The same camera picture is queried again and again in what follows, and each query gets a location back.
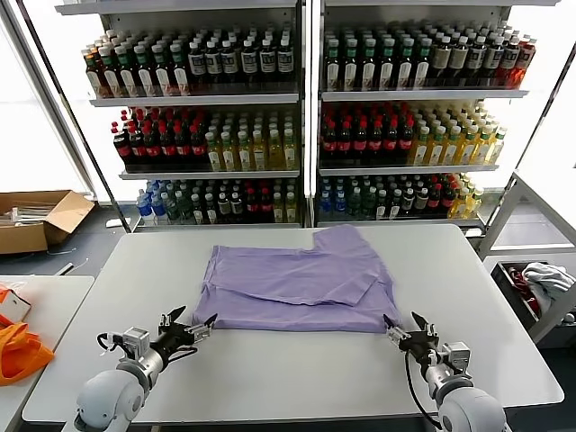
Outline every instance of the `purple shirt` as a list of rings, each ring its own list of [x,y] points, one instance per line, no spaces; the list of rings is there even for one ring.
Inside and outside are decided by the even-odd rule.
[[[218,313],[217,329],[382,333],[399,321],[392,280],[358,231],[314,233],[306,249],[215,246],[194,322]]]

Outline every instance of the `floor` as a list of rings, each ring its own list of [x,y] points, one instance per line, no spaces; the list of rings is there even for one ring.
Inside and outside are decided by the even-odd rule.
[[[124,209],[129,216],[132,210]],[[115,218],[115,213],[109,209],[93,211],[80,225],[77,232],[67,242],[53,247],[48,252],[22,254],[19,256],[0,256],[0,275],[54,275],[63,266],[72,263],[75,269],[72,275],[98,276],[108,256],[124,231],[122,228],[106,229],[107,220]],[[542,214],[528,203],[520,204],[506,228],[502,231],[498,245],[521,245],[527,242],[563,243],[566,240],[562,234],[548,222]],[[499,260],[529,260],[546,259],[557,265],[566,266],[567,270],[576,275],[576,254],[549,256],[517,256],[489,257],[485,261],[488,271]],[[535,409],[516,409],[509,411],[508,422],[514,432],[576,432],[576,349],[546,349],[542,355],[565,392],[563,403],[550,407]],[[163,431],[199,430],[206,427],[163,427]],[[210,426],[215,432],[259,432],[269,428],[266,425],[249,426]],[[422,418],[403,418],[394,420],[356,420],[321,423],[297,423],[274,425],[274,430],[289,432],[298,428],[299,431],[341,432],[354,428],[361,432],[425,432],[433,430]],[[21,432],[56,431],[58,427],[40,427],[22,425]],[[131,427],[130,430],[141,431],[142,427]]]

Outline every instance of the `orange plastic bag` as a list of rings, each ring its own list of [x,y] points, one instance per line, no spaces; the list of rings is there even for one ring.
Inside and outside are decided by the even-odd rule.
[[[26,330],[25,322],[0,330],[0,385],[16,383],[54,358],[54,353],[40,342],[38,335]]]

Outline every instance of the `open cardboard box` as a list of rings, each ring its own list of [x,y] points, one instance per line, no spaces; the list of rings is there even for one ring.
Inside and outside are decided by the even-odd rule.
[[[73,191],[0,193],[0,212],[9,212],[14,203],[56,204],[44,222],[21,227],[0,227],[0,254],[47,250],[64,241],[94,207],[94,203]]]

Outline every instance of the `cable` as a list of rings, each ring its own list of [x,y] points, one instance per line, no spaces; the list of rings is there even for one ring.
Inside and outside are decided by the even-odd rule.
[[[416,393],[414,392],[414,386],[412,385],[412,377],[410,376],[410,366],[408,364],[409,357],[410,353],[406,351],[406,355],[404,356],[404,365],[406,366],[406,379],[408,380],[408,387],[410,389],[412,399],[414,400],[414,403],[416,403],[416,406],[424,416],[424,419],[428,420],[432,424],[432,426],[434,426],[436,429],[442,430],[442,425],[438,421],[431,418],[430,415],[424,411],[424,407],[422,407],[420,401],[416,397]]]

